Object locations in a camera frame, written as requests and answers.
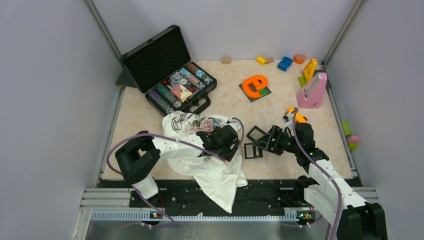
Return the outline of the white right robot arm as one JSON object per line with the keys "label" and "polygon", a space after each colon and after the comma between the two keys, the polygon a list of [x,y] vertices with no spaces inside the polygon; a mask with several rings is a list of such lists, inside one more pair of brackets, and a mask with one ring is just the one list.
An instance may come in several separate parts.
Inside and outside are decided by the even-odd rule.
{"label": "white right robot arm", "polygon": [[316,147],[314,130],[308,123],[293,128],[273,125],[262,137],[248,136],[256,148],[282,155],[291,153],[304,168],[295,184],[293,200],[299,206],[312,205],[332,227],[330,239],[362,240],[372,235],[388,239],[385,211],[379,203],[370,203],[359,195],[335,170],[329,157]]}

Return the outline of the white printed t-shirt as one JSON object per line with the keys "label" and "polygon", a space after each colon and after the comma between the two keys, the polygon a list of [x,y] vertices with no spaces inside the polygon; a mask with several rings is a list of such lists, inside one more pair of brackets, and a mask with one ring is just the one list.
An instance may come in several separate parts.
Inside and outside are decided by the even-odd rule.
{"label": "white printed t-shirt", "polygon": [[[216,114],[198,115],[176,111],[162,119],[163,135],[171,138],[191,137],[198,132],[211,133],[227,123],[241,121]],[[248,184],[242,171],[242,156],[238,150],[231,161],[216,156],[179,156],[167,160],[170,168],[183,176],[194,177],[202,191],[224,211],[231,214],[237,188]]]}

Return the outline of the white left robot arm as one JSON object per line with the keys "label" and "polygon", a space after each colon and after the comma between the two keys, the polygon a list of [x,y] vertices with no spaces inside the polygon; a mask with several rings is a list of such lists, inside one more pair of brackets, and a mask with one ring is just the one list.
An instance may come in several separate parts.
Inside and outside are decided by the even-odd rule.
{"label": "white left robot arm", "polygon": [[238,132],[230,125],[178,137],[141,131],[123,140],[110,153],[115,155],[124,181],[147,206],[154,207],[160,202],[161,194],[150,172],[158,161],[201,156],[230,161],[240,143]]}

